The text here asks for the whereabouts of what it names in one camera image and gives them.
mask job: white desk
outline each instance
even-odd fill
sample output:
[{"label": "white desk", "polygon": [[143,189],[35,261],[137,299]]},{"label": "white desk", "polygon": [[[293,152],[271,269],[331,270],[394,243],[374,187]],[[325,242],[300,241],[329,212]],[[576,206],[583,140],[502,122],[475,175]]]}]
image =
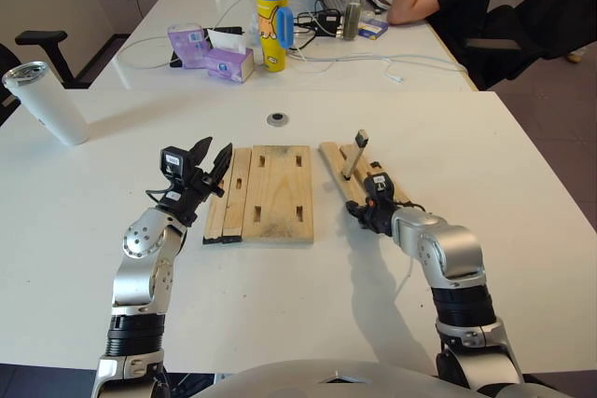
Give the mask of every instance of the white desk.
[{"label": "white desk", "polygon": [[[159,0],[125,43],[153,36],[166,36],[168,26],[195,21],[203,27],[213,26],[224,11],[236,0]],[[296,13],[312,10],[314,0],[290,0]],[[234,7],[220,25],[241,25],[245,31],[256,12],[255,1],[244,0]],[[261,62],[260,47],[254,47],[256,62]],[[304,49],[313,57],[339,57],[352,53],[378,55],[416,54],[450,60],[452,56],[443,47],[433,29],[425,21],[392,27],[379,40],[370,41],[358,36],[347,42],[331,37],[318,37]],[[161,39],[140,44],[127,50],[126,59],[143,66],[165,62],[172,55],[169,40]],[[282,89],[333,91],[470,91],[474,85],[466,74],[454,72],[454,67],[441,64],[452,71],[430,68],[411,63],[398,63],[392,73],[404,81],[397,84],[383,75],[388,63],[384,61],[337,62],[329,70],[327,62],[306,63],[287,59],[287,68],[281,73],[268,73],[258,67],[241,86],[230,84],[207,75],[205,70],[184,70],[171,67],[132,69],[113,59],[94,81],[93,89]]]},{"label": "white desk", "polygon": [[[171,371],[345,358],[433,372],[420,267],[408,277],[389,238],[358,228],[314,149],[365,128],[370,158],[414,200],[478,235],[522,369],[595,368],[595,233],[494,94],[69,93],[91,125],[83,145],[62,146],[23,107],[0,128],[0,363],[95,368],[123,231],[152,205],[144,190],[166,185],[160,150],[213,135],[209,160],[228,142],[313,148],[315,244],[203,247],[201,207],[176,260]],[[267,125],[274,111],[289,124]]]}]

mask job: paper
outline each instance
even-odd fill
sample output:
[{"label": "paper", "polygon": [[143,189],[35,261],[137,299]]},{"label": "paper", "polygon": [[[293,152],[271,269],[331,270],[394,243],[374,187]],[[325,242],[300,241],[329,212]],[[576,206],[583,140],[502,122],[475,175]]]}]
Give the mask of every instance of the paper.
[{"label": "paper", "polygon": [[208,30],[209,39],[212,41],[214,48],[222,50],[233,51],[234,53],[246,54],[246,44],[243,36],[240,34],[230,34]]}]

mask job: office chair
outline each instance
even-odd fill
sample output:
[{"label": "office chair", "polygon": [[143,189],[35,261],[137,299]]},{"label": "office chair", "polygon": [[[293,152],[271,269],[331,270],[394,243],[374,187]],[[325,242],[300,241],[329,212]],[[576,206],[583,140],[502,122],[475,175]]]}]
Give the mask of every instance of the office chair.
[{"label": "office chair", "polygon": [[515,79],[539,58],[552,60],[597,40],[596,0],[524,0],[487,14],[481,39],[446,45],[479,90]]},{"label": "office chair", "polygon": [[58,44],[68,37],[64,31],[58,32],[37,32],[27,31],[22,32],[15,37],[15,42],[20,46],[40,46],[49,60],[54,65],[56,72],[62,79],[62,85],[66,89],[87,89],[90,83],[83,83],[76,79],[68,67],[68,63],[64,59]]},{"label": "office chair", "polygon": [[[58,75],[62,79],[62,85],[65,89],[87,89],[90,83],[78,81],[71,72],[64,56],[60,52],[58,44],[62,42],[68,34],[63,31],[59,32],[23,32],[15,38],[15,42],[20,46],[40,46],[48,54],[49,60],[52,62]],[[8,70],[20,65],[19,58],[8,48],[0,44],[0,77]],[[10,92],[0,84],[0,125],[2,125],[8,117],[19,107],[19,100],[13,99],[9,101]]]},{"label": "office chair", "polygon": [[[7,71],[21,64],[12,51],[0,44],[0,74],[5,74]],[[0,83],[0,125],[2,125],[7,118],[10,117],[17,107],[19,107],[19,100],[12,97],[11,93]]]}]

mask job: stainless steel lid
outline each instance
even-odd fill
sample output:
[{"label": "stainless steel lid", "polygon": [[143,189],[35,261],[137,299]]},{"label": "stainless steel lid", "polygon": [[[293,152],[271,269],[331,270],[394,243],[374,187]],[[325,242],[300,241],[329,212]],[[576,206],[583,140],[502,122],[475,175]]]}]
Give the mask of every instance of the stainless steel lid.
[{"label": "stainless steel lid", "polygon": [[48,65],[42,61],[27,62],[10,69],[2,76],[2,84],[5,88],[17,88],[25,84],[37,81],[49,70]]}]

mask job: tissue box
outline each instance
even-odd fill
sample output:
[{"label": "tissue box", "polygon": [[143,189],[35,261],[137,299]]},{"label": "tissue box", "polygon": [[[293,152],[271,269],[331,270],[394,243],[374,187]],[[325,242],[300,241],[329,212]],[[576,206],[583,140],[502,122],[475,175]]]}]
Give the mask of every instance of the tissue box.
[{"label": "tissue box", "polygon": [[205,57],[205,68],[211,76],[243,83],[255,69],[253,50],[248,48],[242,54],[213,48]]}]

